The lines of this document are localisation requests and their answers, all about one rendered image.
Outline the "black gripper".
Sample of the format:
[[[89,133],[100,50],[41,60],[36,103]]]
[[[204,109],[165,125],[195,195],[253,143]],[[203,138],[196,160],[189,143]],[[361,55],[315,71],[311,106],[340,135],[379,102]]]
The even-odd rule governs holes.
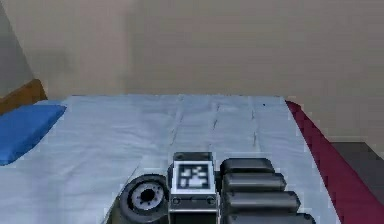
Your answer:
[[[168,194],[165,176],[138,176],[116,197],[107,224],[168,224]]]

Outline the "bed with pale blue sheet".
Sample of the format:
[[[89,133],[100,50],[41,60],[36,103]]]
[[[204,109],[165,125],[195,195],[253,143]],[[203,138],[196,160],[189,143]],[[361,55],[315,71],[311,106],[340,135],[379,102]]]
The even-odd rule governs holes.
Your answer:
[[[32,80],[0,115],[50,105]],[[381,203],[301,107],[278,96],[73,95],[29,152],[0,166],[0,224],[105,224],[124,184],[176,151],[263,156],[317,224],[384,224]]]

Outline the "blue pillow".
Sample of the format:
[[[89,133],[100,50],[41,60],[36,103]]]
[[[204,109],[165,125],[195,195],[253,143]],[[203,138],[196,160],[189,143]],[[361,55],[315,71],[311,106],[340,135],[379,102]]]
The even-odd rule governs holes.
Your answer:
[[[0,115],[0,166],[29,152],[65,111],[62,105],[27,105]]]

